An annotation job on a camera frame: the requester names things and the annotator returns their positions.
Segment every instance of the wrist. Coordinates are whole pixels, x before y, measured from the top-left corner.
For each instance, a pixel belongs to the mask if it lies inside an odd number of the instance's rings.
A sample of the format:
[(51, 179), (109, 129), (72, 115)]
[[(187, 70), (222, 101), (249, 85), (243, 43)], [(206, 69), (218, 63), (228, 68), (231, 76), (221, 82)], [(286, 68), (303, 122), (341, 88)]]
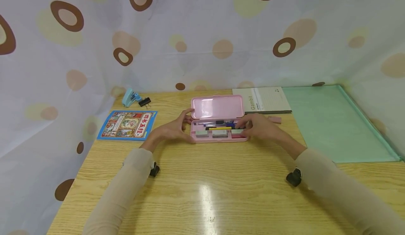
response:
[(282, 130), (280, 130), (280, 134), (277, 136), (274, 142), (280, 145), (288, 153), (288, 155), (293, 158), (293, 160), (296, 160), (296, 158), (298, 158), (298, 156), (307, 149), (304, 145), (300, 144), (288, 133)]
[(151, 153), (154, 153), (156, 147), (162, 140), (164, 140), (163, 136), (159, 134), (159, 132), (151, 131), (151, 133), (149, 134), (145, 142), (140, 146), (140, 148), (143, 148)]

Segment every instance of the fabric backdrop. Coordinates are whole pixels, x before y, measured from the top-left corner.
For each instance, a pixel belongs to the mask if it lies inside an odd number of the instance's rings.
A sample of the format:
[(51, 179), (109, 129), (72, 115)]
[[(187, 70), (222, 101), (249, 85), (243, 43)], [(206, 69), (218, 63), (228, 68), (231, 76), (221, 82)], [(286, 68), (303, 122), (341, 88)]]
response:
[(46, 233), (114, 97), (129, 86), (339, 83), (403, 152), (404, 6), (0, 0), (0, 234)]

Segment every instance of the wood grain tabletop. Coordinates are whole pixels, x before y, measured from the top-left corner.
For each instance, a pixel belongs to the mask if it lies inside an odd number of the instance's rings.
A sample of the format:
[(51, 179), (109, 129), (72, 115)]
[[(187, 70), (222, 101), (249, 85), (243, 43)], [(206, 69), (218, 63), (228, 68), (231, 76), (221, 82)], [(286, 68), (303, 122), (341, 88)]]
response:
[[(193, 97), (231, 90), (141, 94), (157, 110), (154, 128), (190, 107)], [(112, 110), (123, 108), (118, 97)], [(305, 144), (292, 114), (280, 128)], [(48, 235), (77, 235), (128, 153), (141, 142), (96, 140), (72, 184)], [(337, 210), (285, 176), (293, 160), (270, 142), (186, 144), (170, 142), (154, 152), (160, 166), (126, 214), (120, 233), (132, 234), (357, 234)], [(347, 163), (338, 166), (405, 217), (405, 165)]]

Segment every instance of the blue book cover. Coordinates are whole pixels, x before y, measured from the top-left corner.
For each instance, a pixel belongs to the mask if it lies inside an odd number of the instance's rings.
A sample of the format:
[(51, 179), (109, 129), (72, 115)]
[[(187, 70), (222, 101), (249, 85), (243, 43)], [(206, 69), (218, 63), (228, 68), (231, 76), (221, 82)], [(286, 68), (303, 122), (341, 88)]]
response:
[(144, 141), (152, 131), (157, 111), (113, 110), (97, 139)]

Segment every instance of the hand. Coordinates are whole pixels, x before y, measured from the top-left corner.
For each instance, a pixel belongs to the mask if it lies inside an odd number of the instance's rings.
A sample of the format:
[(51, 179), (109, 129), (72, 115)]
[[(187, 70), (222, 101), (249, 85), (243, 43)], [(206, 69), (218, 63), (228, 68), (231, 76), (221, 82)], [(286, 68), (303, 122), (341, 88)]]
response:
[(246, 129), (242, 131), (243, 136), (272, 140), (286, 150), (294, 160), (307, 149), (262, 114), (254, 113), (243, 116), (235, 128), (239, 129), (242, 126), (246, 126)]
[(243, 116), (235, 125), (236, 129), (246, 126), (242, 131), (245, 137), (257, 137), (259, 139), (278, 140), (283, 134), (286, 134), (272, 121), (262, 114), (253, 113)]
[(158, 134), (163, 139), (181, 139), (189, 143), (194, 143), (194, 139), (189, 135), (183, 132), (186, 129), (186, 123), (191, 125), (194, 119), (187, 115), (187, 113), (193, 112), (194, 109), (189, 108), (183, 110), (183, 112), (179, 115), (178, 118), (171, 121), (170, 123), (166, 123), (165, 125), (159, 126), (158, 128), (154, 129), (154, 133)]
[(187, 115), (187, 113), (192, 111), (194, 111), (194, 109), (191, 108), (183, 110), (183, 112), (175, 120), (154, 129), (140, 148), (154, 152), (158, 144), (162, 140), (166, 139), (182, 139), (186, 142), (194, 143), (194, 139), (182, 131), (186, 129), (186, 123), (191, 125), (191, 122), (194, 121), (191, 116)]

